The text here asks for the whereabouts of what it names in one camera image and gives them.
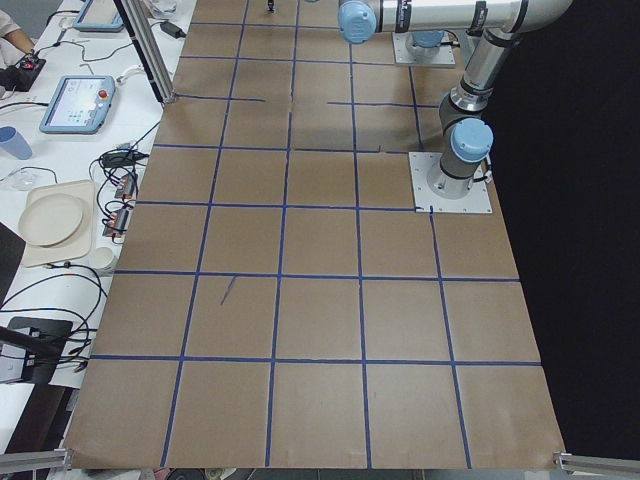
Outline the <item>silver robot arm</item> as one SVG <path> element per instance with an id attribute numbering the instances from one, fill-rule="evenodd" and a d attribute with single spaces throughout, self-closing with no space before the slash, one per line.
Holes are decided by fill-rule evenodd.
<path id="1" fill-rule="evenodd" d="M 474 174 L 494 141 L 493 132 L 481 115 L 502 65 L 520 39 L 518 33 L 486 29 L 459 84 L 441 101 L 444 151 L 427 174 L 428 186 L 435 194 L 458 200 L 471 190 Z"/>
<path id="2" fill-rule="evenodd" d="M 569 1 L 341 1 L 337 20 L 342 37 L 362 44 L 380 32 L 490 30 L 517 42 L 527 32 L 542 29 L 561 17 Z"/>

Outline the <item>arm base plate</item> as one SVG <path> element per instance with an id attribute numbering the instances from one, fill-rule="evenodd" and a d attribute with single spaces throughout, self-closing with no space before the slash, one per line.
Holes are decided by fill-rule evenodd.
<path id="1" fill-rule="evenodd" d="M 453 179 L 441 169 L 439 152 L 410 152 L 414 210 L 420 213 L 491 214 L 482 164 L 466 179 Z"/>
<path id="2" fill-rule="evenodd" d="M 451 36 L 444 32 L 438 45 L 423 47 L 415 42 L 412 32 L 393 33 L 395 63 L 398 65 L 428 68 L 449 68 L 456 66 Z"/>

